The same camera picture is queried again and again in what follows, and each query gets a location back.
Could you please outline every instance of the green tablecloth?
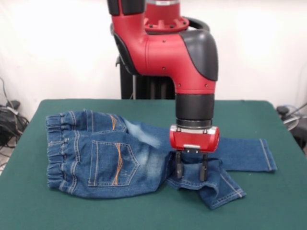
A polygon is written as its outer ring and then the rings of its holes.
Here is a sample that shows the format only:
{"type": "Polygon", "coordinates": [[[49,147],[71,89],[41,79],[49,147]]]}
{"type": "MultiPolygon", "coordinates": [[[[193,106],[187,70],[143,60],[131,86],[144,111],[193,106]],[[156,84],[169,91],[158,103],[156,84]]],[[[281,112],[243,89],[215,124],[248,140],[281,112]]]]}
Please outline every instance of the green tablecloth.
{"type": "Polygon", "coordinates": [[[194,191],[166,184],[152,194],[87,200],[47,187],[45,117],[92,109],[130,120],[169,127],[174,101],[43,101],[0,176],[0,228],[3,230],[108,229],[306,229],[307,160],[268,102],[217,101],[214,125],[232,138],[265,138],[278,171],[231,172],[247,192],[243,199],[210,211],[194,191]]]}

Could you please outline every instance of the white wall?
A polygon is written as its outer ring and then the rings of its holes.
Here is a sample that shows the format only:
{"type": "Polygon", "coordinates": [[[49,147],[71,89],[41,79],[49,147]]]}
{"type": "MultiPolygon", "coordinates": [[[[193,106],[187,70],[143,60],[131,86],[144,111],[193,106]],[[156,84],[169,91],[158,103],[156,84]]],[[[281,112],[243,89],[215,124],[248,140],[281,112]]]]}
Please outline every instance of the white wall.
{"type": "MultiPolygon", "coordinates": [[[[307,100],[307,1],[182,0],[219,51],[217,99],[307,100]]],[[[51,98],[120,98],[106,0],[0,0],[0,75],[31,118],[51,98]]]]}

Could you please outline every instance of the denim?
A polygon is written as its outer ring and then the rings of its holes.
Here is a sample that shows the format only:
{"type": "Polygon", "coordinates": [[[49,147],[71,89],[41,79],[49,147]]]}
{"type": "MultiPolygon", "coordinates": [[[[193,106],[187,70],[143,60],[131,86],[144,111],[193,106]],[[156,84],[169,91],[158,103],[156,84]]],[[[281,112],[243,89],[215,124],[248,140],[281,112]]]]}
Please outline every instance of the denim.
{"type": "Polygon", "coordinates": [[[215,209],[246,196],[227,171],[277,170],[263,139],[220,138],[209,154],[208,180],[201,182],[196,153],[183,153],[183,178],[176,178],[169,129],[84,110],[48,116],[46,130],[48,186],[84,198],[137,196],[166,182],[196,190],[215,209]]]}

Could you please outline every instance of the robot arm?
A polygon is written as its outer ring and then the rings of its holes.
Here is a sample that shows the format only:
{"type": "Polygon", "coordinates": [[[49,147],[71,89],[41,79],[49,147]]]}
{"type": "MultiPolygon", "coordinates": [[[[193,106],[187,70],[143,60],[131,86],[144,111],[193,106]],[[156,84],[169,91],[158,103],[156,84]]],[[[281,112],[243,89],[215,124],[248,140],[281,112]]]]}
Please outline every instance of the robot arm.
{"type": "Polygon", "coordinates": [[[210,32],[149,35],[144,28],[145,0],[107,2],[113,35],[127,71],[169,76],[174,82],[177,124],[170,129],[172,147],[178,151],[215,151],[219,130],[212,127],[212,119],[218,57],[210,32]]]}

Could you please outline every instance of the jeans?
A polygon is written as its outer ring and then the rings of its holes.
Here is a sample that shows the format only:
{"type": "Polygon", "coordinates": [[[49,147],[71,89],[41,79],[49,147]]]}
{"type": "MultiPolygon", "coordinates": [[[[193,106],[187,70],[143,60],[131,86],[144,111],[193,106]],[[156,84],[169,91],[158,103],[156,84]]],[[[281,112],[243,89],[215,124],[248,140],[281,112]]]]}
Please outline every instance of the jeans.
{"type": "Polygon", "coordinates": [[[196,190],[215,209],[246,195],[227,171],[277,170],[262,139],[220,138],[202,182],[202,157],[193,153],[183,153],[184,173],[177,179],[169,129],[84,110],[48,116],[46,130],[48,186],[84,198],[136,196],[166,182],[175,189],[196,190]]]}

